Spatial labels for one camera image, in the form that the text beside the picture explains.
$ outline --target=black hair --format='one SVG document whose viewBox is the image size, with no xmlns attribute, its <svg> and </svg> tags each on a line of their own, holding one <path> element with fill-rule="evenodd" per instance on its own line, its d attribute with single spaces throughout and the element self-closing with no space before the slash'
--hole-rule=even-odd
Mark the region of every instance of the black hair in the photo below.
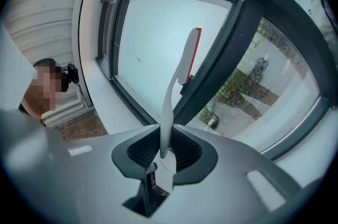
<svg viewBox="0 0 338 224">
<path fill-rule="evenodd" d="M 37 61 L 33 67 L 53 67 L 55 69 L 55 73 L 59 73 L 61 75 L 61 91 L 65 92 L 68 90 L 69 82 L 67 74 L 62 70 L 62 68 L 57 64 L 57 62 L 52 58 L 42 59 Z"/>
</svg>

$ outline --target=person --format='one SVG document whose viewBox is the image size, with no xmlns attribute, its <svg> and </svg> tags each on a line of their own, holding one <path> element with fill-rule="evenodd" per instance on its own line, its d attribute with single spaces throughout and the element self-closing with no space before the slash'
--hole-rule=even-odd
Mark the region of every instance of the person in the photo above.
<svg viewBox="0 0 338 224">
<path fill-rule="evenodd" d="M 261 117 L 261 113 L 242 94 L 253 97 L 270 106 L 276 102 L 278 95 L 259 84 L 268 65 L 269 62 L 267 60 L 258 58 L 249 75 L 236 68 L 226 84 L 217 92 L 218 101 L 233 108 L 240 108 L 254 120 L 258 120 Z"/>
<path fill-rule="evenodd" d="M 67 91 L 68 80 L 54 59 L 42 59 L 34 64 L 37 74 L 29 85 L 19 110 L 40 121 L 42 114 L 55 110 L 61 100 L 61 92 Z"/>
</svg>

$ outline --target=white tool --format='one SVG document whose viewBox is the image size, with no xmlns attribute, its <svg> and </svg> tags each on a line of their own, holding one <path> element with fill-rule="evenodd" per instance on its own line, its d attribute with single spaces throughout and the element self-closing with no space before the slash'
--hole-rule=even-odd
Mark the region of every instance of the white tool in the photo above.
<svg viewBox="0 0 338 224">
<path fill-rule="evenodd" d="M 199 45 L 202 29 L 196 27 L 191 30 L 188 39 L 186 40 L 181 60 L 171 78 L 165 93 L 162 112 L 161 112 L 161 130 L 160 130 L 160 156 L 165 158 L 168 153 L 168 148 L 171 140 L 171 130 L 174 123 L 174 113 L 171 105 L 172 92 L 176 80 L 179 80 L 179 84 L 183 85 L 188 81 L 192 64 L 196 55 L 196 51 Z"/>
</svg>

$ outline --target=headset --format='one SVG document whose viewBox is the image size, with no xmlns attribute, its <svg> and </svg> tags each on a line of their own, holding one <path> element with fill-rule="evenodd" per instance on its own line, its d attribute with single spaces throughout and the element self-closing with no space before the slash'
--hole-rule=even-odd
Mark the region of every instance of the headset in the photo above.
<svg viewBox="0 0 338 224">
<path fill-rule="evenodd" d="M 61 74 L 61 91 L 66 92 L 69 87 L 69 83 L 73 82 L 74 84 L 79 83 L 79 74 L 78 69 L 74 64 L 68 63 L 67 69 L 62 69 L 57 62 L 52 58 L 42 59 L 37 61 L 33 67 L 46 66 L 46 67 L 55 67 L 55 72 Z"/>
</svg>

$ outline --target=black window frame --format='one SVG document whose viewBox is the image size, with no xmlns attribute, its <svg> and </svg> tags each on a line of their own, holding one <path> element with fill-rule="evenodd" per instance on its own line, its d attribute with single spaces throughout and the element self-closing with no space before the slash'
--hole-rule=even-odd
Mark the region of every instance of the black window frame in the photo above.
<svg viewBox="0 0 338 224">
<path fill-rule="evenodd" d="M 100 57 L 102 43 L 114 37 L 120 40 L 121 29 L 128 0 L 101 0 L 103 3 L 99 30 L 99 57 L 97 62 L 132 113 L 144 125 L 156 124 L 154 120 L 114 78 L 118 50 L 112 48 L 109 65 Z M 303 57 L 317 84 L 320 96 L 306 118 L 285 138 L 263 151 L 270 159 L 276 159 L 298 144 L 319 122 L 330 107 L 337 104 L 338 74 L 333 56 L 319 28 L 294 0 L 232 0 L 224 26 L 217 35 L 209 53 L 194 78 L 174 108 L 174 123 L 188 123 L 216 94 L 230 77 L 246 52 L 262 18 L 271 22 L 293 44 Z"/>
</svg>

